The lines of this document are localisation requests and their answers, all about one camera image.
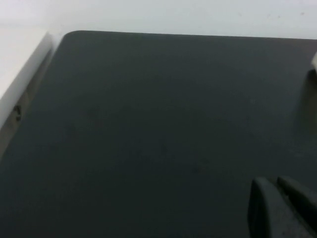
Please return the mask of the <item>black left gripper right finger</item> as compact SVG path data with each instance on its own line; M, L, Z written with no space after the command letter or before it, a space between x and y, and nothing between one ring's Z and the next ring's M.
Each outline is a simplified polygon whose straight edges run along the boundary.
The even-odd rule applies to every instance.
M291 177L278 177L277 184L286 196L286 201L313 237L317 237L317 192Z

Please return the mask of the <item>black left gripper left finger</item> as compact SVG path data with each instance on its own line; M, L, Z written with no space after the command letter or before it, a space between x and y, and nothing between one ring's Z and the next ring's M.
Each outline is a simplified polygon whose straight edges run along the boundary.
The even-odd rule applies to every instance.
M266 178L252 181L248 226L252 238L296 238L297 219L277 187Z

